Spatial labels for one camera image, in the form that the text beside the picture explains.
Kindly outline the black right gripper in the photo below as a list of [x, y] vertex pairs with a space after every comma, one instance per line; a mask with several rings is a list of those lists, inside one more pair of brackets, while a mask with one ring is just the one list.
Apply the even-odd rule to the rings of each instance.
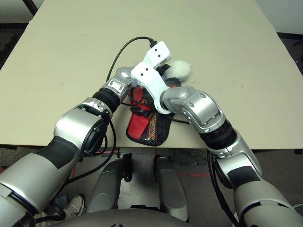
[[[149, 93], [144, 93], [143, 95], [144, 103], [147, 105], [148, 111], [151, 111], [152, 113], [156, 113], [156, 109], [154, 107], [154, 100], [150, 96]], [[130, 111], [136, 114], [147, 114], [148, 111], [144, 110], [140, 107], [130, 107]]]

